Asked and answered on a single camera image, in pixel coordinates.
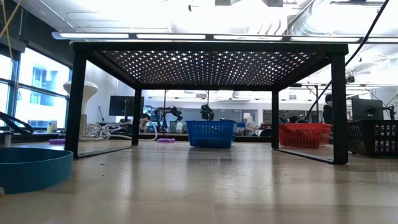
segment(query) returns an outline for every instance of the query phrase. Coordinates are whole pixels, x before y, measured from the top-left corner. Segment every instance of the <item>red container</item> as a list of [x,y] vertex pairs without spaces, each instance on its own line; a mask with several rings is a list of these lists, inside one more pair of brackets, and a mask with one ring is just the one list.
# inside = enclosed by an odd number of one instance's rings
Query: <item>red container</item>
[[329,144],[330,131],[330,124],[279,124],[279,143],[315,149]]

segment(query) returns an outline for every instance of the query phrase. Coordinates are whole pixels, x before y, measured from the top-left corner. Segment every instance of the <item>robotic arm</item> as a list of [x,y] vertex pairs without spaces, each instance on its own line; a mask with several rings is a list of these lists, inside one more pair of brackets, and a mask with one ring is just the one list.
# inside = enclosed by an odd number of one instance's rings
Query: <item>robotic arm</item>
[[214,118],[214,112],[213,110],[209,107],[208,104],[204,104],[200,107],[200,114],[201,118],[205,119],[207,121],[212,121]]
[[[165,110],[165,113],[163,114],[163,125],[162,127],[160,127],[160,120],[159,120],[159,114],[160,111]],[[167,107],[167,108],[157,108],[155,111],[155,116],[156,116],[156,120],[157,120],[157,129],[159,130],[159,132],[163,132],[166,133],[167,130],[167,122],[166,122],[166,114],[171,113],[172,115],[176,116],[177,119],[175,121],[181,121],[182,120],[182,112],[179,111],[177,109],[177,107],[173,106],[173,107]]]

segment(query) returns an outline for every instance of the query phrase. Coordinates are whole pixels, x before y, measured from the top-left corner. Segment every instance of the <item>black metal table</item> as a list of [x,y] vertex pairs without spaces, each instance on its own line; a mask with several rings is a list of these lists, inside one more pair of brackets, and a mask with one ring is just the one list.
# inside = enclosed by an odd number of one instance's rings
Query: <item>black metal table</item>
[[[346,44],[242,42],[76,42],[73,44],[70,106],[65,149],[78,153],[79,123],[86,61],[89,60],[135,89],[134,114],[140,114],[142,90],[271,91],[272,126],[279,126],[279,92],[331,64],[333,160],[279,149],[272,129],[272,148],[334,164],[348,161],[346,130]],[[138,145],[139,116],[133,117],[131,145]]]

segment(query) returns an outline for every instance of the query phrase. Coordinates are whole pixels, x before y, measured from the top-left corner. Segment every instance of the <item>person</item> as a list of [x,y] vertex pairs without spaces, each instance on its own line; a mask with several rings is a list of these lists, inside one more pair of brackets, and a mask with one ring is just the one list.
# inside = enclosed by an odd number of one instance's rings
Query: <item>person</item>
[[150,120],[149,114],[143,114],[139,123],[140,133],[147,131],[147,123]]
[[332,107],[333,103],[331,100],[331,94],[327,94],[325,97],[326,104],[323,106],[323,120],[326,124],[333,124],[333,113]]
[[289,118],[289,123],[296,123],[296,121],[298,120],[299,118],[297,117],[297,116],[291,116],[290,118]]

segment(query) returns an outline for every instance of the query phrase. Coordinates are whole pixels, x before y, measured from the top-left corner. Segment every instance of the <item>teal plastic container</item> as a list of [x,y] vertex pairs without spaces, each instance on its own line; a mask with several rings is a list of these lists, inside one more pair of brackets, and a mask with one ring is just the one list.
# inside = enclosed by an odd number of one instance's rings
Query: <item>teal plastic container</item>
[[40,190],[67,180],[73,153],[52,149],[0,148],[0,187],[6,194]]

